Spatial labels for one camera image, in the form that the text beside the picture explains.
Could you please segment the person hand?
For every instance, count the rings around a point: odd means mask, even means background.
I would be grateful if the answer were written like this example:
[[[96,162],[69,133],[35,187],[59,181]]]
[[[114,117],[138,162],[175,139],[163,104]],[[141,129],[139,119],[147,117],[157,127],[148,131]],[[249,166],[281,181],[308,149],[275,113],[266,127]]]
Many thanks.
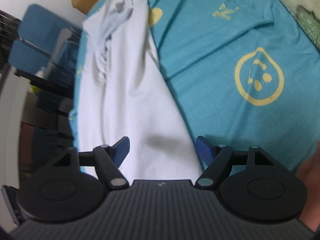
[[[320,203],[320,149],[319,142],[315,153],[299,166],[297,177],[304,183],[308,191],[308,200],[299,220],[315,232],[319,227]]]

